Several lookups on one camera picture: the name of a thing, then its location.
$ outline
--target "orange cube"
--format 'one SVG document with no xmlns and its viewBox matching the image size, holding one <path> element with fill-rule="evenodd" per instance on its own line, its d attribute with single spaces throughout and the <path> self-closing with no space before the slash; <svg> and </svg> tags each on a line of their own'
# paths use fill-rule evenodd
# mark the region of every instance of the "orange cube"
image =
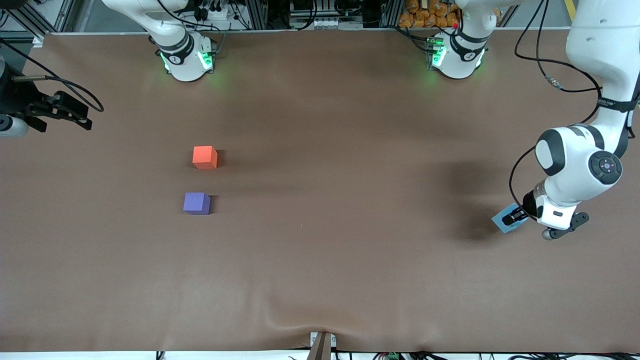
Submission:
<svg viewBox="0 0 640 360">
<path fill-rule="evenodd" d="M 193 164 L 200 170 L 218 167 L 218 152 L 213 146 L 194 146 Z"/>
</svg>

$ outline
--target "table surface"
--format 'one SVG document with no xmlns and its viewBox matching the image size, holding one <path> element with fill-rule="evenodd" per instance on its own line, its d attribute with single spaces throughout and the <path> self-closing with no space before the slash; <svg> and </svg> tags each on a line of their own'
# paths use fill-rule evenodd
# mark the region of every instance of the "table surface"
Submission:
<svg viewBox="0 0 640 360">
<path fill-rule="evenodd" d="M 518 35 L 454 81 L 393 31 L 233 34 L 194 83 L 143 36 L 48 36 L 32 55 L 106 111 L 0 142 L 0 350 L 298 348 L 326 330 L 342 350 L 637 352 L 635 144 L 576 233 L 491 223 L 517 157 L 595 103 L 516 59 Z M 565 59 L 565 38 L 542 55 Z M 225 166 L 197 170 L 194 145 Z M 530 156 L 517 194 L 542 179 Z M 183 213 L 186 192 L 214 214 Z"/>
</svg>

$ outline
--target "light blue object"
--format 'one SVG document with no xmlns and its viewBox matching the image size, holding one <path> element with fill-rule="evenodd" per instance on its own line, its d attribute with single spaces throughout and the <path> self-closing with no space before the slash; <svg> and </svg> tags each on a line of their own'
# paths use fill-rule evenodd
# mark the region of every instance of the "light blue object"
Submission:
<svg viewBox="0 0 640 360">
<path fill-rule="evenodd" d="M 517 209 L 518 206 L 513 203 L 509 206 L 507 206 L 506 208 L 504 208 L 501 212 L 499 212 L 497 215 L 495 215 L 494 217 L 491 218 L 491 220 L 493 220 L 493 222 L 495 223 L 495 225 L 503 232 L 503 233 L 508 233 L 511 230 L 516 229 L 518 226 L 522 225 L 523 222 L 527 221 L 527 219 L 529 217 L 524 218 L 523 220 L 520 221 L 516 221 L 511 225 L 505 225 L 504 222 L 502 222 L 502 218 L 504 218 L 506 215 L 509 215 L 513 210 Z"/>
</svg>

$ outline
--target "yellow strip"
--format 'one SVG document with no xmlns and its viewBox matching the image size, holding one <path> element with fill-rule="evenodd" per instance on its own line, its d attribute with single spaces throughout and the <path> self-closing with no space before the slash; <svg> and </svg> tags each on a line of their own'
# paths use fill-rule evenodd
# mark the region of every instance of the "yellow strip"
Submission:
<svg viewBox="0 0 640 360">
<path fill-rule="evenodd" d="M 569 18 L 571 22 L 573 22 L 573 17 L 575 16 L 575 4 L 573 0 L 564 0 L 564 4 L 566 5 L 566 11 L 569 13 Z"/>
</svg>

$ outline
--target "blue cube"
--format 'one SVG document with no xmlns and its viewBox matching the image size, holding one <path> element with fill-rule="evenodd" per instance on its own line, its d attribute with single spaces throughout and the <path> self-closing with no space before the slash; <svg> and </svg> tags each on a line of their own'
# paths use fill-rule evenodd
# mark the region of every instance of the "blue cube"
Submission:
<svg viewBox="0 0 640 360">
<path fill-rule="evenodd" d="M 191 215 L 208 215 L 211 198 L 206 193 L 187 193 L 182 210 Z"/>
</svg>

